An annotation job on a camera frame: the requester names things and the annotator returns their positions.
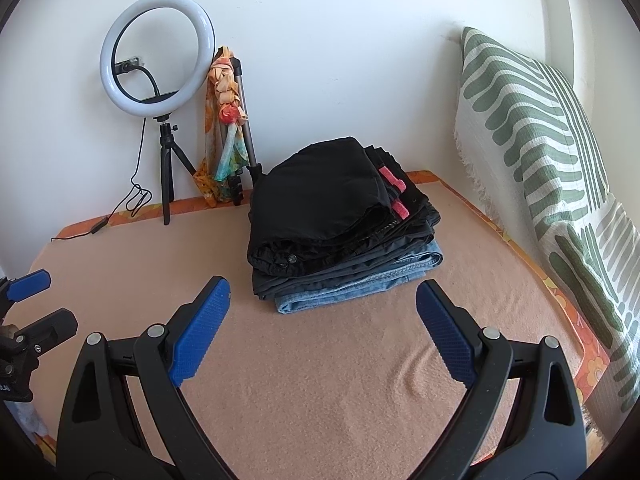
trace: stack of clothes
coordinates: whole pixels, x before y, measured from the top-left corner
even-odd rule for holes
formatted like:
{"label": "stack of clothes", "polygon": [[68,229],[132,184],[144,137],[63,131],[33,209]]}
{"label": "stack of clothes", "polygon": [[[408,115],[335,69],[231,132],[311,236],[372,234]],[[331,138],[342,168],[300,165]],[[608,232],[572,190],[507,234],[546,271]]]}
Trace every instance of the stack of clothes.
{"label": "stack of clothes", "polygon": [[395,159],[347,137],[307,146],[260,178],[247,258],[254,294],[283,314],[422,278],[440,215]]}

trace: blue clamp pad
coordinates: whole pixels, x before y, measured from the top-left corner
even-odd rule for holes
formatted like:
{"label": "blue clamp pad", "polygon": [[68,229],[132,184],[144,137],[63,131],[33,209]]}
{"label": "blue clamp pad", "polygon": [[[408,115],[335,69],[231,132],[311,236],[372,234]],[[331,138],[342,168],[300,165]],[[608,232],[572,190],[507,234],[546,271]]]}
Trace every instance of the blue clamp pad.
{"label": "blue clamp pad", "polygon": [[174,344],[169,377],[176,388],[193,377],[225,319],[231,302],[229,282],[220,279]]}
{"label": "blue clamp pad", "polygon": [[44,270],[36,270],[10,283],[6,298],[10,301],[26,300],[51,286],[51,276]]}
{"label": "blue clamp pad", "polygon": [[418,286],[415,304],[451,377],[470,389],[477,377],[475,353],[471,343],[428,282],[422,282]]}

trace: pillow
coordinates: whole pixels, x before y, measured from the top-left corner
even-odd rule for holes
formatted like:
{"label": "pillow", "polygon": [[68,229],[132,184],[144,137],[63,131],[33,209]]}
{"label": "pillow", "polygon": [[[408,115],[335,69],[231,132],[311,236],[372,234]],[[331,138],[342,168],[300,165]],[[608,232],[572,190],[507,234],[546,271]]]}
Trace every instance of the pillow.
{"label": "pillow", "polygon": [[564,75],[474,28],[463,31],[462,52],[462,159],[489,216],[575,300],[607,349],[594,398],[617,426],[640,394],[640,235],[609,191]]}

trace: beige blanket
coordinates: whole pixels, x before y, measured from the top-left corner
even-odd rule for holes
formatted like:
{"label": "beige blanket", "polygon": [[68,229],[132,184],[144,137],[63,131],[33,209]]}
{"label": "beige blanket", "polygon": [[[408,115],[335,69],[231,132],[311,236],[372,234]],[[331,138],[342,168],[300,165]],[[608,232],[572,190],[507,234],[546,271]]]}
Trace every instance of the beige blanket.
{"label": "beige blanket", "polygon": [[[571,370],[582,348],[543,283],[500,237],[441,184],[419,186],[440,211],[445,258],[429,273],[480,326],[538,342],[555,335]],[[418,282],[369,298],[277,314],[252,295],[247,206],[204,210],[104,229],[49,244],[34,263],[52,287],[17,305],[19,326],[64,306],[78,335],[41,358],[31,386],[57,433],[68,378],[84,338],[139,335],[166,322],[214,274],[232,304],[197,375],[182,391],[210,440],[241,480],[404,480],[435,443],[464,387],[448,375],[415,310]],[[168,455],[137,380],[134,403],[152,450]],[[509,384],[513,398],[515,384]],[[481,453],[498,442],[498,410]]]}

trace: denim fabric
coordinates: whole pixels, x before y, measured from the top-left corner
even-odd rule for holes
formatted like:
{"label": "denim fabric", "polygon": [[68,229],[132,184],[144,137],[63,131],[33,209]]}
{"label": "denim fabric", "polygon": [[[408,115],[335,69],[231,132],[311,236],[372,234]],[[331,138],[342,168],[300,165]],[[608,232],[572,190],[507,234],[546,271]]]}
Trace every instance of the denim fabric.
{"label": "denim fabric", "polygon": [[415,236],[409,234],[395,240],[380,244],[375,249],[354,256],[350,261],[337,266],[296,278],[282,278],[268,276],[254,269],[252,280],[254,294],[261,300],[270,300],[275,296],[303,292],[304,290],[319,290],[332,288],[343,283],[352,282],[358,278],[366,278],[377,272],[381,266],[392,265],[406,254],[420,250],[433,240],[433,235]]}
{"label": "denim fabric", "polygon": [[373,274],[356,278],[341,285],[322,290],[306,290],[276,296],[278,312],[290,314],[316,306],[339,303],[383,292],[411,280],[423,278],[428,270],[440,265],[443,256],[436,240],[407,253],[388,265],[382,265]]}

